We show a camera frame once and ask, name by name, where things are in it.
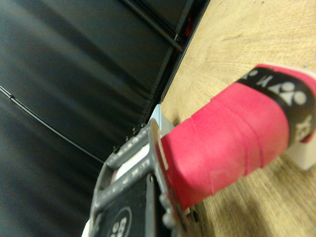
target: wood grain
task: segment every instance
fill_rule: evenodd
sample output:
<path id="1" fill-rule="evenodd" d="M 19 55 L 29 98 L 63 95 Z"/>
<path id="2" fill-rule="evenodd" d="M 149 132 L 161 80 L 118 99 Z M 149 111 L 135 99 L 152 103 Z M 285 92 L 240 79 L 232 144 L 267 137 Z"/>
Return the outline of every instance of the wood grain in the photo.
<path id="1" fill-rule="evenodd" d="M 315 0 L 211 0 L 163 113 L 182 122 L 262 62 L 316 71 Z M 282 156 L 197 210 L 206 237 L 316 237 L 316 167 Z"/>

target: red grip tape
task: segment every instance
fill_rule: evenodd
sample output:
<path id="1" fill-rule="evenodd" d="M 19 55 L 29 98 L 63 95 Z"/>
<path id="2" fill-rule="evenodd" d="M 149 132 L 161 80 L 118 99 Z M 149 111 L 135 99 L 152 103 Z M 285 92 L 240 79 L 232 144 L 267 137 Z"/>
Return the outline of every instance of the red grip tape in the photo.
<path id="1" fill-rule="evenodd" d="M 277 66 L 258 66 L 301 79 L 316 98 L 312 77 Z M 273 99 L 235 82 L 161 141 L 169 180 L 186 209 L 284 152 L 289 125 Z"/>

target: racket grip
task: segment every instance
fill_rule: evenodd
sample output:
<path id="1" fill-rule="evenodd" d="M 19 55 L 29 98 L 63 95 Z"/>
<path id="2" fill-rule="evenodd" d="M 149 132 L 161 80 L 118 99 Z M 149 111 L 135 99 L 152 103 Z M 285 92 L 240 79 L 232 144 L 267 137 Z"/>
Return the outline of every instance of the racket grip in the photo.
<path id="1" fill-rule="evenodd" d="M 183 209 L 264 167 L 316 127 L 316 80 L 259 64 L 162 138 Z"/>

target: wooden table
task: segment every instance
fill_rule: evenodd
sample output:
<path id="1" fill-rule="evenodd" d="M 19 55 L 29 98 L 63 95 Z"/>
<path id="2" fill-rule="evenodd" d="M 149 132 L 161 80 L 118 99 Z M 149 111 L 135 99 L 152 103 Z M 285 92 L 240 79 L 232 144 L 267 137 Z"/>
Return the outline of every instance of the wooden table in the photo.
<path id="1" fill-rule="evenodd" d="M 315 0 L 211 0 L 163 113 L 182 122 L 262 62 L 316 71 Z M 205 237 L 316 237 L 316 167 L 282 156 L 197 210 Z"/>

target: black fabric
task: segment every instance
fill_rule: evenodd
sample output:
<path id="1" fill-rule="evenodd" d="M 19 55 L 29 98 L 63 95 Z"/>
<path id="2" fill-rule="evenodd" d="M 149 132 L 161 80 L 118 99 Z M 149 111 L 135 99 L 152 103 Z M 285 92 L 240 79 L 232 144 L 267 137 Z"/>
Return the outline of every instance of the black fabric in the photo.
<path id="1" fill-rule="evenodd" d="M 0 85 L 105 160 L 144 120 L 172 47 L 117 0 L 0 11 Z"/>
<path id="2" fill-rule="evenodd" d="M 177 33 L 187 16 L 193 0 L 136 0 L 147 4 Z"/>
<path id="3" fill-rule="evenodd" d="M 0 236 L 81 236 L 102 164 L 0 93 Z"/>
<path id="4" fill-rule="evenodd" d="M 155 4 L 172 26 L 188 9 Z M 175 51 L 119 0 L 0 1 L 0 41 L 0 86 L 102 160 L 144 121 Z M 81 236 L 101 165 L 0 93 L 1 237 Z"/>

